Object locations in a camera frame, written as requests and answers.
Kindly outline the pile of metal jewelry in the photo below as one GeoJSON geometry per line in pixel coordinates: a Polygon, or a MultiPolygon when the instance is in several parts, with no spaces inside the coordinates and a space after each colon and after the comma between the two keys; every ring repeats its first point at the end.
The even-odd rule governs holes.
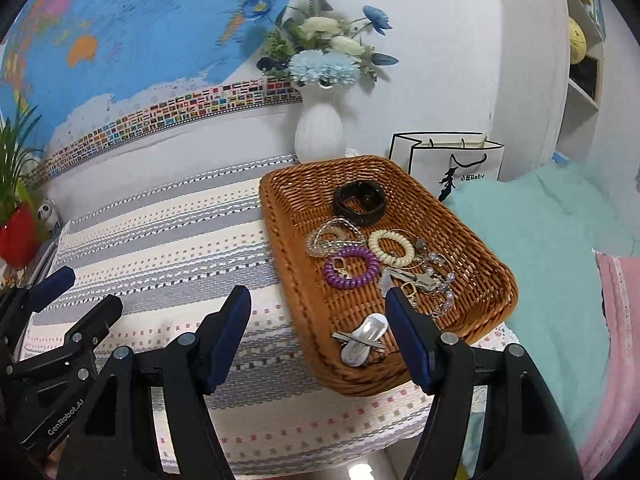
{"type": "Polygon", "coordinates": [[[456,274],[449,260],[439,252],[427,248],[425,240],[412,242],[414,258],[408,266],[384,266],[378,291],[382,297],[394,288],[400,288],[416,309],[420,295],[435,298],[436,306],[428,309],[431,318],[442,318],[454,307],[454,281],[456,274]]]}

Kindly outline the blue white artificial flowers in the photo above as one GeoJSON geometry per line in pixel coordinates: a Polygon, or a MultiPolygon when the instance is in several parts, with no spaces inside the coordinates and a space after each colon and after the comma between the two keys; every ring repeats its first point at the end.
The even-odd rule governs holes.
{"type": "Polygon", "coordinates": [[[351,87],[363,76],[378,80],[382,67],[399,63],[363,41],[369,32],[384,36],[390,18],[366,4],[358,18],[341,18],[328,0],[286,6],[266,33],[256,67],[264,75],[298,88],[351,87]]]}

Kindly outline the red plant pot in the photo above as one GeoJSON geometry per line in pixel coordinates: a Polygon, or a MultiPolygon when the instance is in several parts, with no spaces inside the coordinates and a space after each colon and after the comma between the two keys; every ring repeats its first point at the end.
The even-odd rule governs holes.
{"type": "Polygon", "coordinates": [[[1,228],[0,256],[8,266],[23,269],[38,250],[37,223],[29,203],[21,202],[1,228]]]}

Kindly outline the small white owl figurine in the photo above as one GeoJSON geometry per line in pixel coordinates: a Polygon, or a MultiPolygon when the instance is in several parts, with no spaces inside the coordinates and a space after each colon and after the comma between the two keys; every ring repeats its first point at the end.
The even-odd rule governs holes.
{"type": "Polygon", "coordinates": [[[37,209],[38,221],[47,229],[48,232],[53,232],[61,225],[60,216],[58,210],[52,200],[46,198],[42,201],[37,209]]]}

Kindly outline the brown wicker tray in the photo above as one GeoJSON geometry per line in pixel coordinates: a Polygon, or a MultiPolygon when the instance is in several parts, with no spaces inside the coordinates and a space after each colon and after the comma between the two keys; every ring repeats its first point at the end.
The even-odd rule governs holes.
{"type": "Polygon", "coordinates": [[[381,352],[349,366],[333,335],[348,333],[399,287],[414,310],[468,344],[480,340],[514,311],[518,286],[509,268],[449,209],[399,166],[378,156],[341,158],[271,171],[259,182],[262,218],[304,358],[322,386],[344,396],[374,396],[408,382],[392,333],[381,352]],[[371,283],[347,288],[343,272],[361,278],[370,266],[353,256],[315,257],[311,234],[335,218],[335,192],[369,181],[382,188],[381,219],[360,229],[364,246],[384,260],[400,259],[416,242],[413,263],[383,263],[371,283]]]}

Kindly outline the white ribbed vase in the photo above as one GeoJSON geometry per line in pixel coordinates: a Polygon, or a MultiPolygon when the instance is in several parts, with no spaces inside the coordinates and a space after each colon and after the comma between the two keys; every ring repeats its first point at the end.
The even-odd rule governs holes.
{"type": "Polygon", "coordinates": [[[294,136],[300,162],[321,162],[345,156],[347,142],[343,122],[335,105],[336,89],[305,84],[298,89],[303,99],[294,136]]]}

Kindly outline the green potted plant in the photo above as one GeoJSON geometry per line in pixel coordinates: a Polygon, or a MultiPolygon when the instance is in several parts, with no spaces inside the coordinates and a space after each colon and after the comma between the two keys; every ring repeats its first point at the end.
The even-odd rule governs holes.
{"type": "Polygon", "coordinates": [[[21,203],[30,204],[27,188],[32,184],[30,173],[39,165],[41,148],[28,144],[41,119],[36,106],[28,106],[20,96],[15,114],[1,126],[1,224],[5,224],[21,203]]]}

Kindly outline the white wall shelf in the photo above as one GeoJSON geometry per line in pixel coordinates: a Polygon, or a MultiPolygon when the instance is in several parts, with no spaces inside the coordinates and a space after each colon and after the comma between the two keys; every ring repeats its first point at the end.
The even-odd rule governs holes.
{"type": "Polygon", "coordinates": [[[606,38],[601,0],[566,0],[569,18],[585,33],[582,62],[568,66],[567,95],[553,160],[586,160],[596,136],[606,38]]]}

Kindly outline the white hair clip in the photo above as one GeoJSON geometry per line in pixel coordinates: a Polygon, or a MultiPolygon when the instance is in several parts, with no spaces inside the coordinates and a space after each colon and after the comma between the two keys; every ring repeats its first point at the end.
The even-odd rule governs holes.
{"type": "Polygon", "coordinates": [[[385,344],[381,339],[388,330],[388,321],[384,314],[373,313],[351,332],[337,330],[332,338],[342,344],[341,360],[350,367],[363,365],[372,351],[385,353],[385,344]]]}

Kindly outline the teal blanket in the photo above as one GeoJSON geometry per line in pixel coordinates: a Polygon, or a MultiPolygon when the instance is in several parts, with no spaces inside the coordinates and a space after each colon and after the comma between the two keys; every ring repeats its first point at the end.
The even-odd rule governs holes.
{"type": "Polygon", "coordinates": [[[638,255],[638,235],[579,162],[550,162],[509,182],[466,182],[444,204],[512,271],[518,304],[506,326],[583,445],[602,405],[610,352],[594,255],[638,255]]]}

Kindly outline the yellow ball on shelf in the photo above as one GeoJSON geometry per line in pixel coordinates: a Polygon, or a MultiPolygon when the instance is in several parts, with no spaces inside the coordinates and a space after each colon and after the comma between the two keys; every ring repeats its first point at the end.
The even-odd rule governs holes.
{"type": "Polygon", "coordinates": [[[568,18],[568,40],[570,40],[570,64],[582,62],[587,54],[588,44],[584,31],[574,18],[568,18]]]}

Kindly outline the striped woven table cloth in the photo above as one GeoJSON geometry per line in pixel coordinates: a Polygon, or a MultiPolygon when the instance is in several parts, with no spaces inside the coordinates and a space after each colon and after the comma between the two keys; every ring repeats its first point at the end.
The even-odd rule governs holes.
{"type": "Polygon", "coordinates": [[[96,348],[162,348],[195,330],[243,285],[252,313],[226,382],[207,407],[237,474],[301,474],[356,460],[418,434],[431,399],[410,382],[392,335],[363,366],[340,358],[333,338],[384,308],[377,284],[331,287],[307,252],[311,232],[332,217],[340,186],[367,180],[384,191],[384,230],[445,258],[454,301],[416,306],[469,344],[502,349],[518,301],[508,267],[452,212],[390,160],[378,156],[298,164],[291,155],[244,162],[170,182],[68,222],[55,266],[74,286],[30,320],[21,354],[62,344],[66,330],[106,295],[122,316],[96,348]]]}

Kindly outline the white paper shopping bag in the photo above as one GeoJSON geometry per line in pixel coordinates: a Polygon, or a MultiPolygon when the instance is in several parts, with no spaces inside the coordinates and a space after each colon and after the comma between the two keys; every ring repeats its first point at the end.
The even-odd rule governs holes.
{"type": "Polygon", "coordinates": [[[504,146],[479,132],[398,132],[388,158],[440,202],[460,185],[497,180],[504,146]]]}

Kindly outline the pink cloth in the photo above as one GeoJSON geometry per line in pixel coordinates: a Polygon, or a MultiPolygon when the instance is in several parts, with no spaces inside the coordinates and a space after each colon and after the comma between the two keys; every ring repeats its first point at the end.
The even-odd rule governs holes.
{"type": "Polygon", "coordinates": [[[639,260],[598,252],[610,351],[596,424],[579,451],[582,473],[597,477],[639,416],[639,260]]]}

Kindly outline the world map poster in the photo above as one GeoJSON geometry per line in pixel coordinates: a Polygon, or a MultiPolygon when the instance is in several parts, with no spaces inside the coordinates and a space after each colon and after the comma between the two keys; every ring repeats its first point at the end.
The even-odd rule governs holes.
{"type": "Polygon", "coordinates": [[[43,183],[187,122],[295,102],[241,67],[290,0],[28,0],[1,47],[1,108],[30,108],[43,183]]]}

